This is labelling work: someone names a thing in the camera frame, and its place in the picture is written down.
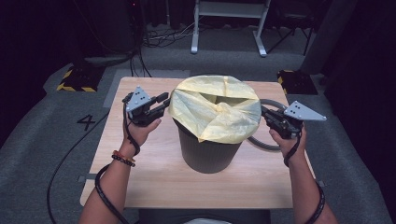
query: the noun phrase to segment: beaded bracelet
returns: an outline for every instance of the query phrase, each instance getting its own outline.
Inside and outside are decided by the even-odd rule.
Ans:
[[[127,159],[124,156],[122,156],[122,154],[120,154],[118,151],[114,150],[113,151],[113,155],[111,155],[111,158],[113,158],[114,160],[120,161],[122,163],[125,163],[129,166],[134,167],[134,160],[133,159]]]
[[[130,159],[130,158],[124,157],[124,155],[122,155],[122,154],[121,154],[120,152],[118,152],[117,150],[114,150],[114,151],[113,151],[113,155],[119,156],[119,157],[125,159],[126,161],[136,162],[136,160],[134,160],[134,158],[131,158],[131,159]]]

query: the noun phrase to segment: bucket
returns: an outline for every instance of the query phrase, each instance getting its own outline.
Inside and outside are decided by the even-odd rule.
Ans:
[[[223,144],[211,141],[199,143],[198,138],[174,119],[178,127],[181,153],[184,161],[191,169],[203,173],[214,174],[227,168],[233,156],[241,146],[238,144]]]

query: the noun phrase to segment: yellow plastic bag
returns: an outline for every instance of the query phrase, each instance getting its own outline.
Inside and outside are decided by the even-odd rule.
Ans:
[[[260,99],[234,77],[189,77],[172,91],[171,98],[169,114],[199,142],[237,144],[259,128]]]

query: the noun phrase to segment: forearm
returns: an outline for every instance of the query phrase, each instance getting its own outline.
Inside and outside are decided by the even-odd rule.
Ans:
[[[294,221],[305,223],[318,208],[320,199],[318,186],[305,158],[290,159],[290,179],[293,195]],[[315,223],[337,223],[330,207],[325,204]]]
[[[134,149],[122,144],[120,153],[127,158],[132,158]],[[122,213],[125,205],[126,190],[131,167],[123,162],[114,160],[102,175],[101,188],[111,203]],[[118,219],[103,203],[96,189],[84,205],[79,223],[117,223]]]

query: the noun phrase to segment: printed number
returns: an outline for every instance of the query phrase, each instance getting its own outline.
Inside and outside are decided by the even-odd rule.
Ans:
[[[88,130],[88,127],[90,127],[90,124],[95,123],[95,121],[92,121],[92,115],[87,115],[82,119],[79,119],[77,123],[84,123],[85,124],[85,129],[84,131]]]

